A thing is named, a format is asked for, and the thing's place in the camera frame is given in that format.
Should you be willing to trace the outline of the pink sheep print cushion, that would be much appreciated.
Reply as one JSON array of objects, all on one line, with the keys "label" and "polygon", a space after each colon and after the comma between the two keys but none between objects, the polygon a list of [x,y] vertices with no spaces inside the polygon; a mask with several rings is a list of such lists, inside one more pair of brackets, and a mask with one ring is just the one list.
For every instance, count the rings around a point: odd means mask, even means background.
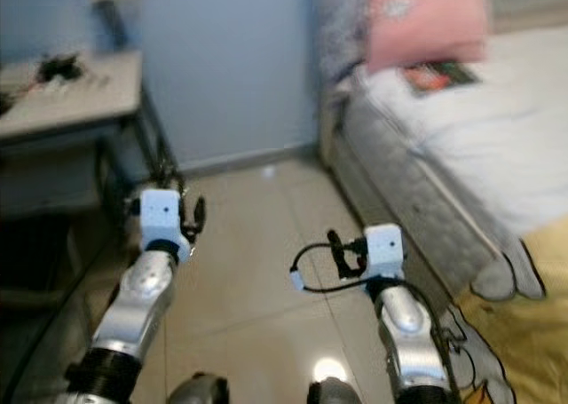
[{"label": "pink sheep print cushion", "polygon": [[431,60],[486,59],[486,0],[367,0],[369,74]]}]

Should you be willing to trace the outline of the grey robot left leg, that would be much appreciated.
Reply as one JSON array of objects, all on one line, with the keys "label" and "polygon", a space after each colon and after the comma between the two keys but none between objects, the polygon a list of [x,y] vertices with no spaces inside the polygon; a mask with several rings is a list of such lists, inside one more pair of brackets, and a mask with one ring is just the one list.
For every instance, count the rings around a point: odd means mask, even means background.
[{"label": "grey robot left leg", "polygon": [[166,404],[230,404],[228,381],[215,373],[194,373],[170,393]]}]

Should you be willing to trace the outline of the grey ornament print pillow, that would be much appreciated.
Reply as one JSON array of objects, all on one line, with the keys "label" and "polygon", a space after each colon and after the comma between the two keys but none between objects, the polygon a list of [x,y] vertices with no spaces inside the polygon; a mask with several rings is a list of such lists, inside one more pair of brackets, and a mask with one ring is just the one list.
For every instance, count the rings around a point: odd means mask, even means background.
[{"label": "grey ornament print pillow", "polygon": [[351,75],[364,60],[367,0],[313,0],[316,7],[315,46],[320,80],[325,87]]}]

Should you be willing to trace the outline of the grey-white mattress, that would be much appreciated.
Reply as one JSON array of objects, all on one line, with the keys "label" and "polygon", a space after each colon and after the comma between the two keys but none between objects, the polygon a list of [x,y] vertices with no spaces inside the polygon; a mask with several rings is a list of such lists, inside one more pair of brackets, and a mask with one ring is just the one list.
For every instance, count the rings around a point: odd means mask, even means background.
[{"label": "grey-white mattress", "polygon": [[323,161],[365,223],[395,222],[408,237],[411,277],[454,299],[539,296],[524,279],[527,251],[441,168],[414,151],[375,104],[354,91],[326,91],[319,119]]}]

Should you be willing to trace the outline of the dark green red book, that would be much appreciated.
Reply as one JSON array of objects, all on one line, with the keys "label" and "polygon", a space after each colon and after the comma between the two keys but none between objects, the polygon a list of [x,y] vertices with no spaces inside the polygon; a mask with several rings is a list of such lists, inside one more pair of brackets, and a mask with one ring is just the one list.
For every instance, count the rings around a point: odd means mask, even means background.
[{"label": "dark green red book", "polygon": [[477,75],[459,60],[431,60],[403,67],[400,74],[415,96],[480,83]]}]

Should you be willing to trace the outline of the grey robot right leg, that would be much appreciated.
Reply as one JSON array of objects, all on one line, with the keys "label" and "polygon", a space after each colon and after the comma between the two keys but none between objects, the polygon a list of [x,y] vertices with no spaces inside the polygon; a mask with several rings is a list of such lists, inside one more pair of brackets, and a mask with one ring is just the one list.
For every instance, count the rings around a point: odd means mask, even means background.
[{"label": "grey robot right leg", "polygon": [[325,378],[309,384],[305,404],[362,404],[351,384],[338,378]]}]

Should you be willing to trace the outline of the grey robot leg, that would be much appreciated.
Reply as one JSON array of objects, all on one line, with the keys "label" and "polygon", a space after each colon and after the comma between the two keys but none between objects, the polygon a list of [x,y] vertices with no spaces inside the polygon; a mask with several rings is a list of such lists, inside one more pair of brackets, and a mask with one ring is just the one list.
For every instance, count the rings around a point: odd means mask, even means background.
[{"label": "grey robot leg", "polygon": [[305,404],[362,404],[351,384],[338,378],[325,378],[309,384]]},{"label": "grey robot leg", "polygon": [[166,404],[230,404],[228,381],[215,373],[194,373],[170,393]]}]

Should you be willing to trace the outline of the grey desk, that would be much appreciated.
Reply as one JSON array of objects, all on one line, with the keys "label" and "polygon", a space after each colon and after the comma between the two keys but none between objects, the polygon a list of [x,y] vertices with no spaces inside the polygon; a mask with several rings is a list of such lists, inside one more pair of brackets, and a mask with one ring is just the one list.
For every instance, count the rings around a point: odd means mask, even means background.
[{"label": "grey desk", "polygon": [[9,105],[1,115],[1,154],[32,153],[49,140],[117,127],[137,138],[146,182],[184,188],[178,160],[143,83],[141,51],[111,52],[96,58],[80,54],[84,75],[36,82],[37,62],[1,68],[1,91]]}]

